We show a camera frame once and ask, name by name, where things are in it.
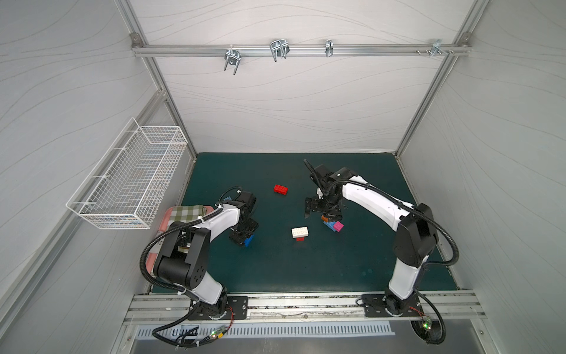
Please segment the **dark blue lego brick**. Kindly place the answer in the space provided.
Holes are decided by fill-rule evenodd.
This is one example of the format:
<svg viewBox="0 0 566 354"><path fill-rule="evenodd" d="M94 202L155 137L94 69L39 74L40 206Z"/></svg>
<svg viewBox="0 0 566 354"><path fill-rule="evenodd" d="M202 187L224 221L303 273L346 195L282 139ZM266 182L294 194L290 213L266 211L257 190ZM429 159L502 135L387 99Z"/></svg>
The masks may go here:
<svg viewBox="0 0 566 354"><path fill-rule="evenodd" d="M251 235L251 236L249 236L248 238L245 239L245 241L244 241L245 247L249 247L249 245L250 245L250 243L252 242L253 238L254 238L254 235Z"/></svg>

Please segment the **light blue lego brick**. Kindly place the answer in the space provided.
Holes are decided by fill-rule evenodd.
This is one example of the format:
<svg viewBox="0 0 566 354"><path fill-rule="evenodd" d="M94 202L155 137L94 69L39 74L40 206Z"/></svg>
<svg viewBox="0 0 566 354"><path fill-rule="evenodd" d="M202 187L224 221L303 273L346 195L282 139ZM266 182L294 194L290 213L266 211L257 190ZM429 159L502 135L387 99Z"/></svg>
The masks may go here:
<svg viewBox="0 0 566 354"><path fill-rule="evenodd" d="M335 222L326 222L324 221L323 224L330 228L333 232L337 232L338 230L335 228Z"/></svg>

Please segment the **pink lego brick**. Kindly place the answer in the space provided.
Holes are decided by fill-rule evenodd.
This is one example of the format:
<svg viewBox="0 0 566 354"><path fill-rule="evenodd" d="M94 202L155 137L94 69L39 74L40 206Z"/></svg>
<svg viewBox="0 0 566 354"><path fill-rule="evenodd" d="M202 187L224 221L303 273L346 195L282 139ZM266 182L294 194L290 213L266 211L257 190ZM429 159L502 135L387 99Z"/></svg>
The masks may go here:
<svg viewBox="0 0 566 354"><path fill-rule="evenodd" d="M333 223L333 229L335 232L340 232L343 229L343 224L340 221Z"/></svg>

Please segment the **white lego brick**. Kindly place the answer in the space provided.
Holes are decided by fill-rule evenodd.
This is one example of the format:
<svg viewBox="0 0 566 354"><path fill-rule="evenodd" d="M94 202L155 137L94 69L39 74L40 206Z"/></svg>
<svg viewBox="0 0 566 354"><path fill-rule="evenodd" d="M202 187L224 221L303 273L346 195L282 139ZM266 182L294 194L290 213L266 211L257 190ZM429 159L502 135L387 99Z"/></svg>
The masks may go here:
<svg viewBox="0 0 566 354"><path fill-rule="evenodd" d="M296 227L291 229L292 238L304 238L309 236L308 227Z"/></svg>

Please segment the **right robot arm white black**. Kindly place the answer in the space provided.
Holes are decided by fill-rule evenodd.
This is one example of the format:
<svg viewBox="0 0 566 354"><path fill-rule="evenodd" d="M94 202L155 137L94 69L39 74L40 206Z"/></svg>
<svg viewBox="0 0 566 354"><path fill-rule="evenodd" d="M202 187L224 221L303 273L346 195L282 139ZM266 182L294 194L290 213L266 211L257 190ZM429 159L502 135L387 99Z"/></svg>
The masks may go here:
<svg viewBox="0 0 566 354"><path fill-rule="evenodd" d="M319 213L327 222L343 218L343 202L350 201L379 218L389 227L395 264L382 306L398 317L416 295L422 267L436 248L438 236L430 208L402 201L369 183L348 168L332 172L324 165L304 163L316 185L313 197L305 199L305 215Z"/></svg>

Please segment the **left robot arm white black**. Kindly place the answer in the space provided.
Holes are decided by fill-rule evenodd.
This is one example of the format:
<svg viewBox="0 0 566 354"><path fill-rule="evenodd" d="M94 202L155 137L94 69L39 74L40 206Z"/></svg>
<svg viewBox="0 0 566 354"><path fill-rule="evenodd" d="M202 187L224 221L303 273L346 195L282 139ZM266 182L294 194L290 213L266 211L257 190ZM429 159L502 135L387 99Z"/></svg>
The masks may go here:
<svg viewBox="0 0 566 354"><path fill-rule="evenodd" d="M243 191L234 200L219 202L209 215L191 223L174 223L164 236L153 265L153 275L163 288L174 286L191 296L209 317L222 317L228 308L226 288L207 271L210 246L226 230L239 246L251 242L259 223L252 218L256 196Z"/></svg>

